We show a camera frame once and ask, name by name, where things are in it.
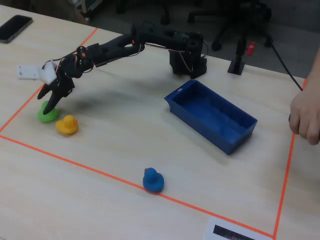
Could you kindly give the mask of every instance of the black phone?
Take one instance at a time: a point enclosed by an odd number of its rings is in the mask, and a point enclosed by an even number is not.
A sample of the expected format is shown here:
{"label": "black phone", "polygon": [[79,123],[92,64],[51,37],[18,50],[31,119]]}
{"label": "black phone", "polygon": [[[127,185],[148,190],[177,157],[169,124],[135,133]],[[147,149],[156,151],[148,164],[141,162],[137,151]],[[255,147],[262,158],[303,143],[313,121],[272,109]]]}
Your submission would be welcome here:
{"label": "black phone", "polygon": [[15,15],[0,26],[0,43],[8,44],[25,30],[33,19],[29,16]]}

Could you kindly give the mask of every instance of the orange tape line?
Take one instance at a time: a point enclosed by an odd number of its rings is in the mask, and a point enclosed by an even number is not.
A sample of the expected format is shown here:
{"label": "orange tape line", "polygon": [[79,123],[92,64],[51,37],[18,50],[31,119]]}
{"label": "orange tape line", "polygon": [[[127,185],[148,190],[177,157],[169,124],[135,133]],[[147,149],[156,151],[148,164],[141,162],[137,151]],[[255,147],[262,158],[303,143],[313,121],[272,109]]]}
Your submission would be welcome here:
{"label": "orange tape line", "polygon": [[88,40],[96,33],[96,31],[98,31],[98,28],[96,27],[95,30],[93,30],[93,32],[81,43],[81,46],[83,46],[84,44],[86,44],[86,42],[88,42]]}
{"label": "orange tape line", "polygon": [[[94,29],[94,31],[81,43],[81,45],[84,45],[98,30],[98,28]],[[12,117],[0,128],[0,133],[8,126],[9,123],[22,111],[22,109],[25,108],[25,106],[37,95],[38,92],[40,92],[43,85],[34,93],[32,96],[18,109],[18,111],[13,114]]]}
{"label": "orange tape line", "polygon": [[[50,153],[50,152],[41,150],[41,149],[39,149],[39,148],[37,148],[37,147],[28,145],[28,144],[26,144],[26,143],[23,143],[23,142],[20,142],[20,141],[17,141],[17,140],[14,140],[14,139],[12,139],[12,138],[9,138],[9,137],[3,136],[3,135],[0,135],[0,138],[5,139],[5,140],[8,140],[8,141],[10,141],[10,142],[12,142],[12,143],[15,143],[15,144],[19,144],[19,145],[21,145],[21,146],[24,146],[24,147],[26,147],[26,148],[32,149],[32,150],[37,151],[37,152],[39,152],[39,153],[48,155],[48,156],[50,156],[50,157],[53,157],[53,158],[56,158],[56,159],[65,161],[65,162],[70,163],[70,164],[73,164],[73,165],[76,165],[76,166],[78,166],[78,167],[81,167],[81,168],[90,170],[90,171],[95,172],[95,173],[97,173],[97,174],[104,175],[104,176],[106,176],[106,177],[108,177],[108,178],[117,180],[117,181],[122,182],[122,183],[124,183],[124,184],[128,184],[128,185],[130,185],[130,186],[132,186],[132,187],[136,187],[136,188],[141,189],[141,190],[146,190],[143,186],[140,186],[140,185],[135,184],[135,183],[133,183],[133,182],[124,180],[124,179],[122,179],[122,178],[120,178],[120,177],[117,177],[117,176],[111,175],[111,174],[109,174],[109,173],[100,171],[100,170],[95,169],[95,168],[93,168],[93,167],[90,167],[90,166],[87,166],[87,165],[84,165],[84,164],[81,164],[81,163],[78,163],[78,162],[69,160],[69,159],[67,159],[67,158],[65,158],[65,157],[61,157],[61,156],[55,155],[55,154],[53,154],[53,153]],[[191,205],[191,204],[186,203],[186,202],[184,202],[184,201],[180,201],[180,200],[178,200],[178,199],[175,199],[175,198],[173,198],[173,197],[164,195],[164,194],[162,194],[162,193],[157,193],[156,195],[158,195],[158,196],[160,196],[160,197],[162,197],[162,198],[164,198],[164,199],[170,200],[170,201],[172,201],[172,202],[175,202],[175,203],[177,203],[177,204],[183,205],[183,206],[185,206],[185,207],[188,207],[188,208],[197,210],[197,211],[199,211],[199,212],[202,212],[202,213],[205,213],[205,214],[214,216],[214,217],[216,217],[216,218],[219,218],[219,219],[228,221],[228,222],[230,222],[230,223],[239,225],[239,226],[241,226],[241,227],[244,227],[244,228],[246,228],[246,229],[252,230],[252,231],[257,232],[257,233],[259,233],[259,234],[265,235],[265,236],[267,236],[267,237],[272,238],[272,236],[273,236],[273,235],[270,234],[270,233],[266,233],[266,232],[261,231],[261,230],[259,230],[259,229],[257,229],[257,228],[254,228],[254,227],[251,227],[251,226],[249,226],[249,225],[243,224],[243,223],[241,223],[241,222],[232,220],[232,219],[230,219],[230,218],[227,218],[227,217],[218,215],[218,214],[213,213],[213,212],[211,212],[211,211],[207,211],[207,210],[205,210],[205,209],[202,209],[202,208],[200,208],[200,207]]]}
{"label": "orange tape line", "polygon": [[34,94],[32,94],[32,96],[18,109],[18,111],[15,112],[15,114],[13,114],[12,117],[10,117],[10,119],[0,128],[0,133],[6,128],[6,126],[8,126],[9,123],[11,123],[11,121],[22,111],[22,109],[25,108],[25,106],[35,97],[35,95],[37,95],[38,92],[40,92],[41,87],[39,87],[39,89],[37,91],[35,91]]}
{"label": "orange tape line", "polygon": [[[306,83],[307,83],[307,79],[305,79],[304,82],[303,82],[303,86],[302,86],[303,89],[305,88]],[[277,215],[276,215],[274,231],[273,231],[273,236],[272,236],[272,238],[274,240],[276,240],[276,238],[277,238],[281,212],[282,212],[282,208],[283,208],[284,201],[285,201],[286,188],[287,188],[287,182],[288,182],[290,165],[291,165],[291,158],[292,158],[292,153],[293,153],[294,145],[295,145],[295,138],[296,138],[296,135],[292,134],[290,150],[289,150],[289,156],[288,156],[288,162],[286,163],[285,175],[284,175],[284,180],[283,180],[281,198],[280,198],[280,203],[279,203],[278,212],[277,212]]]}

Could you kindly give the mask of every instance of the rubber duck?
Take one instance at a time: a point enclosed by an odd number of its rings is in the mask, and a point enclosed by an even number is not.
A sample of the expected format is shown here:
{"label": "rubber duck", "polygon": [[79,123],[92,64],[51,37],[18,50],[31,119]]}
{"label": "rubber duck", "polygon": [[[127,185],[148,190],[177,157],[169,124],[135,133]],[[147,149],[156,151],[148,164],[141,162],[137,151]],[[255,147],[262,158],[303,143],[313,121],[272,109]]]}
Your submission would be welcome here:
{"label": "rubber duck", "polygon": [[63,120],[56,122],[56,128],[63,134],[74,134],[78,130],[78,121],[71,115],[67,115]]}
{"label": "rubber duck", "polygon": [[149,167],[144,170],[143,186],[150,192],[160,193],[165,185],[164,177],[154,168]]}
{"label": "rubber duck", "polygon": [[55,108],[51,112],[44,115],[44,109],[46,108],[47,104],[48,104],[48,101],[44,101],[42,103],[40,111],[37,114],[38,119],[42,123],[51,123],[55,121],[59,116],[58,110]]}

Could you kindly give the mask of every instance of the blue plastic tray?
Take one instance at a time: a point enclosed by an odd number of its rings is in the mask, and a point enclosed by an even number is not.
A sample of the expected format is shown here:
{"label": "blue plastic tray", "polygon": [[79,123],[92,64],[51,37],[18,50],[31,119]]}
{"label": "blue plastic tray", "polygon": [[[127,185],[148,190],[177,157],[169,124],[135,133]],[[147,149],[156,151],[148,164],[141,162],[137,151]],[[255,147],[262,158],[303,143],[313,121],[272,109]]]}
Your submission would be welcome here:
{"label": "blue plastic tray", "polygon": [[252,134],[258,122],[197,80],[189,80],[164,99],[170,112],[228,155]]}

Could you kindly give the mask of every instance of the yellow rubber duck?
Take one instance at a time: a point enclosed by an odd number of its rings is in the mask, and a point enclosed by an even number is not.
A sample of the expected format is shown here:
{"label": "yellow rubber duck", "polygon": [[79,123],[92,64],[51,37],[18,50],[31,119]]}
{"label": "yellow rubber duck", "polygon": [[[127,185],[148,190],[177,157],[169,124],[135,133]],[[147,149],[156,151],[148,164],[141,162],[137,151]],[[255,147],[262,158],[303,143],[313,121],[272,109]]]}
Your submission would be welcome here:
{"label": "yellow rubber duck", "polygon": [[67,115],[63,120],[56,122],[56,129],[63,134],[74,134],[78,130],[78,120],[71,115]]}

